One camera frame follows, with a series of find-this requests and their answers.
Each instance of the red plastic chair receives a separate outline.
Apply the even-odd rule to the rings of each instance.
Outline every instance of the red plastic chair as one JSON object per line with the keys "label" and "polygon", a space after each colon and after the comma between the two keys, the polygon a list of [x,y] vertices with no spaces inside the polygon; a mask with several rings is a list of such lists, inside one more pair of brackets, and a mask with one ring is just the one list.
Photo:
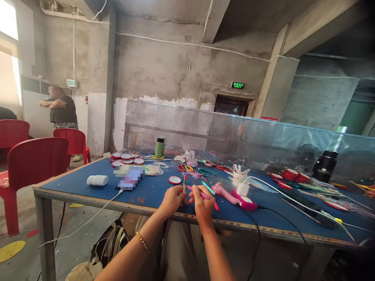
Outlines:
{"label": "red plastic chair", "polygon": [[86,136],[83,132],[76,129],[61,128],[54,130],[54,137],[62,137],[69,141],[67,167],[70,164],[72,154],[82,154],[84,165],[91,162],[90,149],[86,146]]}
{"label": "red plastic chair", "polygon": [[30,124],[21,120],[0,120],[0,148],[12,148],[29,139]]}
{"label": "red plastic chair", "polygon": [[65,173],[68,146],[66,139],[51,137],[24,141],[9,151],[8,170],[0,173],[0,197],[4,200],[9,236],[20,232],[17,190]]}

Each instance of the patterned shorts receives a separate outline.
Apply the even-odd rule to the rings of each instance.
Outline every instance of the patterned shorts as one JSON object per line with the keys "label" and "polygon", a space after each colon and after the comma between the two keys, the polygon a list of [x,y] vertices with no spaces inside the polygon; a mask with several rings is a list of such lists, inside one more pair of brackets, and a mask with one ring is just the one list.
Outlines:
{"label": "patterned shorts", "polygon": [[73,122],[57,122],[57,123],[54,123],[54,130],[61,129],[61,128],[78,130],[78,124],[73,123]]}

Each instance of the green thermos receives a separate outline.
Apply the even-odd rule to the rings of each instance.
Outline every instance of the green thermos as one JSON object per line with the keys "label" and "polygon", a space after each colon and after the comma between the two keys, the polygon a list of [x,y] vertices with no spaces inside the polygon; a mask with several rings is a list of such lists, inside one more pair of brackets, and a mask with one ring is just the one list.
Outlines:
{"label": "green thermos", "polygon": [[156,140],[155,157],[162,157],[164,149],[164,139],[158,138]]}

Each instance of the air conditioner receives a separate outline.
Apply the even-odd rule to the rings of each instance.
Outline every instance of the air conditioner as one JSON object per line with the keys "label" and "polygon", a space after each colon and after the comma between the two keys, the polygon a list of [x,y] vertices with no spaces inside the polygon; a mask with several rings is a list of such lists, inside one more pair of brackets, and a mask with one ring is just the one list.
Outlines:
{"label": "air conditioner", "polygon": [[54,126],[50,122],[50,110],[39,106],[39,101],[48,97],[48,80],[26,75],[21,76],[23,114],[30,124],[33,138],[53,137]]}

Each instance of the workbench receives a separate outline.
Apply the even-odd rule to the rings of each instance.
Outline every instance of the workbench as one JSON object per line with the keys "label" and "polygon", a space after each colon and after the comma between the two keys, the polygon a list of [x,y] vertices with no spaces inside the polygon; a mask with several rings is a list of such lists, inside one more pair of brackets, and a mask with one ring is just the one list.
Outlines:
{"label": "workbench", "polygon": [[[143,177],[139,185],[133,191],[124,191],[114,201],[108,204],[106,209],[147,216],[152,215],[160,206],[165,191],[171,186],[168,182],[168,178],[172,175],[178,176],[182,180],[184,178],[181,172],[177,170],[177,166],[179,165],[177,161],[171,160],[165,161],[165,163],[170,165],[170,168],[162,169],[163,175]],[[218,181],[221,181],[227,191],[230,192],[234,188],[232,181],[228,179],[229,174],[218,170],[216,167],[206,167],[202,163],[199,163],[199,167],[217,174],[217,176],[213,176],[206,173],[206,183],[209,186],[213,186]],[[115,186],[121,178],[115,177],[114,170],[115,168],[112,167],[109,159],[102,158],[34,185],[40,244],[54,239],[51,200],[55,199],[101,208],[118,193]],[[108,184],[104,187],[89,186],[86,184],[86,180],[90,175],[108,175]],[[251,170],[248,175],[255,176],[279,188],[277,183],[264,171]],[[187,185],[194,184],[201,185],[201,180],[188,176]],[[356,187],[352,187],[351,190],[340,190],[340,192],[375,209],[375,199],[369,199],[363,196],[361,192],[357,191]],[[372,223],[373,219],[371,218],[353,212],[343,212],[326,205],[318,198],[306,196],[304,194],[301,195],[320,205],[322,208],[325,208],[331,215],[341,218],[346,223],[366,229],[374,227]],[[330,230],[319,226],[304,214],[282,201],[282,195],[279,193],[270,193],[251,187],[249,197],[255,203],[271,208],[287,217],[303,233],[308,244],[314,246],[310,259],[302,273],[302,280],[318,279],[323,273],[335,249],[361,249],[364,247],[362,241],[373,236],[370,232],[348,226],[348,230],[356,240],[355,243],[341,227]],[[229,203],[224,197],[215,196],[215,198],[220,208],[220,212],[213,210],[212,218],[215,228],[231,231],[257,231],[256,226],[243,210]],[[293,226],[277,214],[269,210],[258,210],[251,215],[259,224],[262,236],[303,243],[301,236]],[[170,220],[198,224],[194,204],[189,206],[183,205]],[[39,251],[43,281],[55,281],[54,244],[49,243],[40,247]]]}

